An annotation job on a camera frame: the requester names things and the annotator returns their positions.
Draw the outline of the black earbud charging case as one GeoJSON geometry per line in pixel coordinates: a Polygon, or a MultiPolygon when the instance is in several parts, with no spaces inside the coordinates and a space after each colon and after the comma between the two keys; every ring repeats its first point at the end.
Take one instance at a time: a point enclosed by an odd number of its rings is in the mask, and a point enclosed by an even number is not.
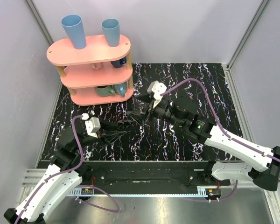
{"type": "Polygon", "coordinates": [[[120,120],[117,123],[117,130],[119,131],[130,131],[133,128],[133,121],[131,120],[120,120]]]}

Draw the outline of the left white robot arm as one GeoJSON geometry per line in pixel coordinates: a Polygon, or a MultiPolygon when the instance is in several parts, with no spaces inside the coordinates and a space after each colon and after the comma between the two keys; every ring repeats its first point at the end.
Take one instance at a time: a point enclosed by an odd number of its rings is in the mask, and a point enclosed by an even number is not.
{"type": "Polygon", "coordinates": [[[82,187],[76,195],[79,202],[94,192],[98,183],[93,170],[84,162],[83,148],[94,143],[111,144],[131,131],[130,120],[112,123],[88,114],[75,116],[71,126],[63,129],[57,142],[57,151],[43,177],[16,208],[7,209],[4,218],[10,224],[44,224],[57,205],[75,188],[82,187]]]}

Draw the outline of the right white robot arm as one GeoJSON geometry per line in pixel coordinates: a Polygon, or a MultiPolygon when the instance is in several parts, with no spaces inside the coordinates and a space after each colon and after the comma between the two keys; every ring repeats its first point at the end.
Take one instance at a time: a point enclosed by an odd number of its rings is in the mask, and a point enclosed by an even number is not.
{"type": "Polygon", "coordinates": [[[228,132],[215,122],[214,117],[206,118],[197,113],[198,104],[181,96],[173,104],[162,99],[158,105],[152,95],[137,97],[145,102],[141,111],[128,111],[127,115],[139,125],[154,118],[164,120],[178,127],[183,136],[192,143],[200,143],[234,155],[239,162],[211,161],[203,172],[203,181],[208,185],[234,179],[253,182],[256,186],[276,191],[280,183],[280,147],[257,145],[228,132]]]}

